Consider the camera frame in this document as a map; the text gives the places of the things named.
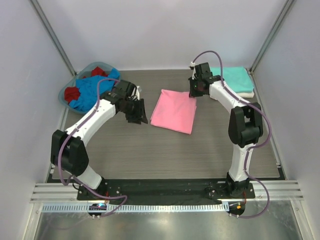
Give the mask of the pink t shirt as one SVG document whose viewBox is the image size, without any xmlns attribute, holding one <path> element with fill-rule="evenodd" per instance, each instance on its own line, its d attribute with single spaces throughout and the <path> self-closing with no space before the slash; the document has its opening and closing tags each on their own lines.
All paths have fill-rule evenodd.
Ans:
<svg viewBox="0 0 320 240">
<path fill-rule="evenodd" d="M 190 135 L 197 109 L 197 99 L 188 92 L 162 89 L 150 118 L 150 124 Z"/>
</svg>

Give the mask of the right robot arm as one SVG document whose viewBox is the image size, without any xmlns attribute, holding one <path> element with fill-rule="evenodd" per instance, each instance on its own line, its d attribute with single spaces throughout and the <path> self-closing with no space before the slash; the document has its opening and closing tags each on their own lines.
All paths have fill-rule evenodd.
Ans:
<svg viewBox="0 0 320 240">
<path fill-rule="evenodd" d="M 263 135 L 263 120 L 258 103 L 251 104 L 237 95 L 220 75 L 213 75 L 209 64 L 194 62 L 189 67 L 189 97 L 208 95 L 218 101 L 229 113 L 228 136 L 233 143 L 231 167 L 226 175 L 226 192 L 239 198 L 249 188 L 248 166 L 253 147 Z"/>
</svg>

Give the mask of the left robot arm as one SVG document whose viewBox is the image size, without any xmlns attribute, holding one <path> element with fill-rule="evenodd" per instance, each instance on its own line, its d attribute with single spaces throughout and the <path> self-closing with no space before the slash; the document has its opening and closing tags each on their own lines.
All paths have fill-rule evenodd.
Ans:
<svg viewBox="0 0 320 240">
<path fill-rule="evenodd" d="M 51 139 L 50 161 L 57 167 L 60 181 L 67 186 L 74 179 L 99 199 L 110 200 L 106 180 L 91 166 L 86 146 L 94 134 L 117 113 L 124 113 L 128 123 L 147 124 L 141 88 L 130 81 L 118 80 L 109 91 L 96 92 L 96 103 L 73 126 L 56 130 Z M 67 180 L 63 172 L 69 174 Z"/>
</svg>

